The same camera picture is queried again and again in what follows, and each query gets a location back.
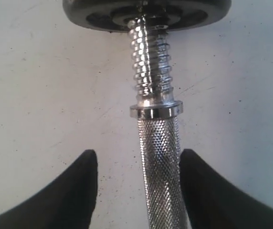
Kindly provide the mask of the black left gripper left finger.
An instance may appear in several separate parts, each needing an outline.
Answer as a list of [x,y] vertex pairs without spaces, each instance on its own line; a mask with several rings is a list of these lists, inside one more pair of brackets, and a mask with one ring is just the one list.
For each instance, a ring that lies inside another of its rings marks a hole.
[[88,229],[97,193],[97,156],[85,150],[48,186],[0,214],[0,229]]

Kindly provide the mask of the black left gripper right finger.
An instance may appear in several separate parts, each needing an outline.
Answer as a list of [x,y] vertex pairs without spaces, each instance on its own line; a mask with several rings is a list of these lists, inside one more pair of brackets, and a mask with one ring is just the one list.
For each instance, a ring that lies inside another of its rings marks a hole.
[[273,229],[273,209],[235,187],[194,150],[183,150],[179,165],[192,228]]

